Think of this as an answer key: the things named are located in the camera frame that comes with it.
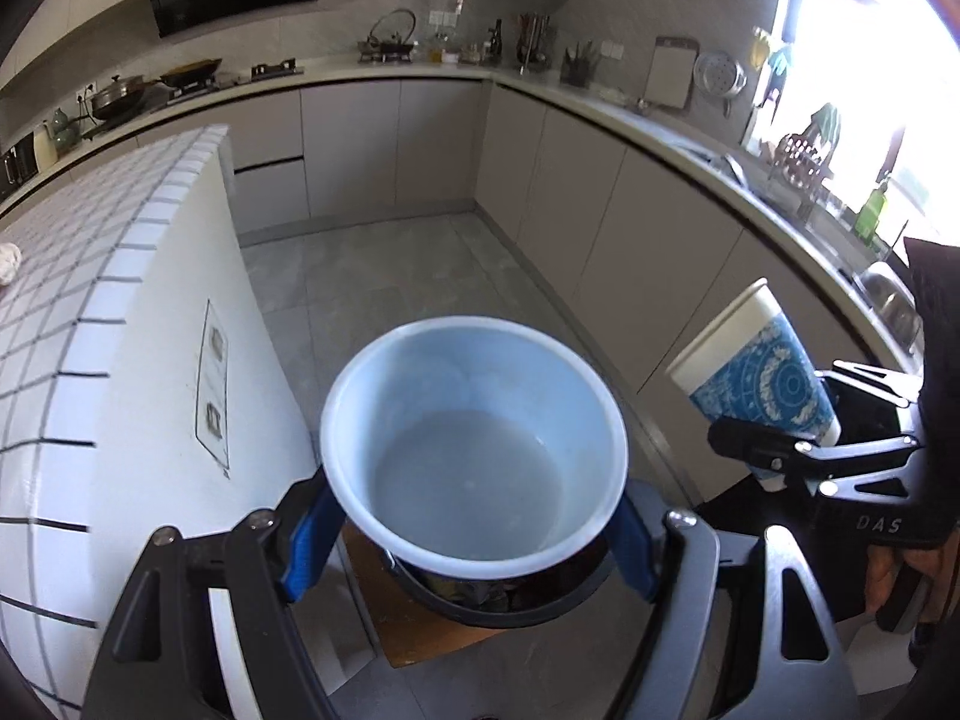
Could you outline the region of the person's right hand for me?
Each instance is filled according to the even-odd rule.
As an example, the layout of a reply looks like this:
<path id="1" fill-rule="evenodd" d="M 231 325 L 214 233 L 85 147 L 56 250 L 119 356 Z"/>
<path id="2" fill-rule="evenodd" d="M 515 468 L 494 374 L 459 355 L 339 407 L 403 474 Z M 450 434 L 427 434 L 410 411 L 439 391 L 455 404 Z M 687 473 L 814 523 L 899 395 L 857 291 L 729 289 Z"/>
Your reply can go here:
<path id="1" fill-rule="evenodd" d="M 943 573 L 940 550 L 871 546 L 864 589 L 867 613 L 881 631 L 890 634 L 906 634 L 918 624 L 937 624 L 949 585 Z"/>

